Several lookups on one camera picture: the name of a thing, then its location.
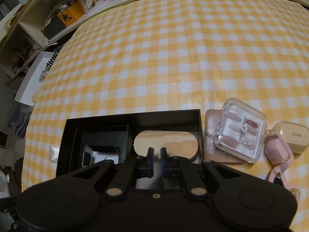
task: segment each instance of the table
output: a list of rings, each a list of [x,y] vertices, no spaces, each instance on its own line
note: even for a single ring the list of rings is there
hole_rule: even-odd
[[[309,12],[287,0],[141,0],[81,25],[38,92],[26,133],[23,190],[55,177],[49,146],[67,118],[199,108],[236,97],[309,125]],[[309,150],[286,172],[301,188],[294,231],[309,228]],[[234,166],[265,178],[265,155]]]

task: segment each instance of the folded cloth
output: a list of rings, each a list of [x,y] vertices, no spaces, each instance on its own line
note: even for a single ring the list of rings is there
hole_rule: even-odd
[[[7,123],[11,130],[20,138],[23,138],[26,134],[26,129],[29,124],[32,110],[33,106],[27,107],[25,105],[18,104],[12,117]]]

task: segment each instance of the white box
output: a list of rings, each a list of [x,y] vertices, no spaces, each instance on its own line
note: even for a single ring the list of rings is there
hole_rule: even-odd
[[[52,58],[53,54],[53,52],[41,52],[38,55],[16,94],[16,101],[30,106],[34,105],[31,98],[43,84],[39,82],[39,77],[41,72],[45,70],[46,64]]]

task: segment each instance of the pink strap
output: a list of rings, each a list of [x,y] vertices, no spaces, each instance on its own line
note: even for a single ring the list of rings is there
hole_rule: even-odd
[[[290,184],[287,180],[286,180],[286,177],[284,175],[284,171],[286,171],[288,169],[288,167],[292,164],[293,160],[294,160],[294,155],[290,149],[290,147],[288,146],[288,144],[283,140],[282,136],[280,133],[271,133],[269,135],[266,136],[266,139],[270,138],[270,137],[274,137],[274,136],[277,136],[278,139],[280,140],[281,142],[281,145],[285,148],[286,152],[288,153],[289,155],[289,158],[284,161],[283,163],[275,166],[269,176],[268,176],[268,181],[269,182],[274,182],[275,180],[275,177],[276,175],[279,175],[281,180],[282,180],[282,183],[283,183],[283,186],[291,191],[292,189],[295,189],[297,192],[298,192],[298,196],[296,197],[297,201],[300,199],[300,188],[296,185],[292,185]]]

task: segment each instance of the small white object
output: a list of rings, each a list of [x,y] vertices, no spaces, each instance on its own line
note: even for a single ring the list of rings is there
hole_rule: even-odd
[[[49,160],[52,162],[58,162],[60,148],[58,147],[49,147]]]
[[[47,62],[52,58],[53,55],[53,52],[41,52],[38,55],[29,71],[27,72],[27,75],[25,76],[16,94],[16,101],[30,106],[34,105],[34,102],[31,98],[43,84],[39,81],[39,77],[42,71],[45,70]]]
[[[7,176],[4,172],[0,171],[0,198],[10,197]]]

